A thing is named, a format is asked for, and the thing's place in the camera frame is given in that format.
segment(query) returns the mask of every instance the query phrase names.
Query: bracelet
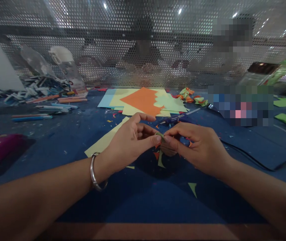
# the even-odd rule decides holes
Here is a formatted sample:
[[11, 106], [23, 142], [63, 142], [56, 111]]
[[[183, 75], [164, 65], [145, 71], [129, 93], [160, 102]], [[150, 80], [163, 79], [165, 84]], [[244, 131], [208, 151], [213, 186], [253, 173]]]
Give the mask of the bracelet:
[[108, 180], [105, 181], [105, 185], [103, 187], [103, 189], [100, 187], [100, 185], [97, 184], [97, 181], [95, 179], [95, 176], [94, 176], [94, 160], [95, 160], [95, 157], [99, 154], [100, 152], [95, 152], [92, 154], [92, 162], [91, 162], [91, 178], [92, 178], [92, 182], [94, 184], [94, 188], [97, 190], [97, 191], [103, 191], [106, 186], [107, 186], [107, 182]]

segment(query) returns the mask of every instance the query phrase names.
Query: blue table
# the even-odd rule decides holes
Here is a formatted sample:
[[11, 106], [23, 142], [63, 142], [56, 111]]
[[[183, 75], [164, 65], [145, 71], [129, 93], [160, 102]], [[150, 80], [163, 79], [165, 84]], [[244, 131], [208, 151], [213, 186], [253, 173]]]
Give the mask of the blue table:
[[[88, 102], [77, 103], [79, 109], [73, 113], [26, 123], [13, 123], [10, 116], [35, 112], [33, 105], [7, 107], [0, 102], [0, 134], [19, 133], [35, 140], [15, 162], [0, 163], [0, 184], [86, 158], [84, 151], [125, 117], [118, 113], [113, 118], [104, 108], [97, 108], [103, 95], [91, 90]], [[188, 103], [187, 108], [196, 107]], [[286, 108], [275, 107], [275, 114], [279, 113], [286, 113]], [[190, 117], [196, 124], [212, 127], [222, 140], [242, 148], [269, 168], [286, 161], [286, 132], [277, 127], [232, 127], [206, 108]], [[286, 130], [284, 123], [274, 122]], [[148, 123], [154, 128], [156, 124]], [[159, 131], [167, 129], [160, 126]], [[232, 157], [286, 182], [286, 167], [265, 171], [225, 146]], [[159, 167], [153, 151], [141, 155], [133, 163], [135, 169], [125, 168], [111, 176], [106, 191], [92, 191], [68, 209], [49, 229], [51, 235], [95, 239], [273, 238], [273, 229], [265, 219], [234, 190], [196, 170], [179, 155], [163, 156], [166, 169]], [[197, 183], [197, 199], [188, 182]]]

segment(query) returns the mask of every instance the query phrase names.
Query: person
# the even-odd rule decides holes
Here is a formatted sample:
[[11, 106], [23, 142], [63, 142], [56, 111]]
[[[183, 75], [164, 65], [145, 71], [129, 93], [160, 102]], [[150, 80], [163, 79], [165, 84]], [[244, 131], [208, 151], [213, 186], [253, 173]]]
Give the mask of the person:
[[[141, 120], [156, 119], [136, 113], [95, 158], [98, 183], [160, 143], [161, 137], [154, 135], [157, 130]], [[194, 143], [186, 147], [173, 138], [178, 135]], [[285, 182], [233, 159], [211, 128], [178, 123], [164, 134], [164, 139], [169, 148], [197, 169], [236, 190], [286, 238]], [[90, 166], [91, 158], [86, 158], [0, 185], [0, 240], [35, 239], [93, 188]]]

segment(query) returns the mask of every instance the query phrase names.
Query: metal mesh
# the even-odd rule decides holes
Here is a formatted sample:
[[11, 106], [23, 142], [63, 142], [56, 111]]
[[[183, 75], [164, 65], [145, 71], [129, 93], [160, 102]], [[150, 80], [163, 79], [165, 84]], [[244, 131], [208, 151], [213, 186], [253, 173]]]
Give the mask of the metal mesh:
[[[213, 19], [251, 19], [252, 56], [213, 51]], [[68, 48], [89, 85], [236, 84], [255, 61], [286, 59], [286, 0], [0, 0], [0, 44], [20, 77], [27, 44]], [[286, 87], [286, 76], [279, 82]]]

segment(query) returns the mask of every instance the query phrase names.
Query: cable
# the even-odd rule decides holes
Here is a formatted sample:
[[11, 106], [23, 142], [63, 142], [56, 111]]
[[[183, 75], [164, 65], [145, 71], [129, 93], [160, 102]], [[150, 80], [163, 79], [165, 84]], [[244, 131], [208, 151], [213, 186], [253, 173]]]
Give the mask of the cable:
[[249, 159], [251, 159], [252, 161], [254, 161], [257, 165], [259, 165], [260, 167], [262, 167], [263, 169], [266, 169], [268, 171], [272, 171], [272, 172], [275, 172], [275, 171], [278, 171], [284, 167], [286, 167], [286, 161], [281, 163], [280, 165], [276, 166], [274, 169], [271, 169], [265, 165], [263, 165], [261, 162], [259, 162], [257, 159], [255, 159], [253, 156], [251, 156], [249, 153], [247, 153], [246, 151], [242, 150], [241, 148], [235, 146], [235, 145], [232, 145], [226, 141], [223, 141], [221, 140], [222, 143], [228, 145], [228, 146], [231, 146], [232, 148], [234, 148], [235, 150], [239, 151], [240, 153], [246, 155]]

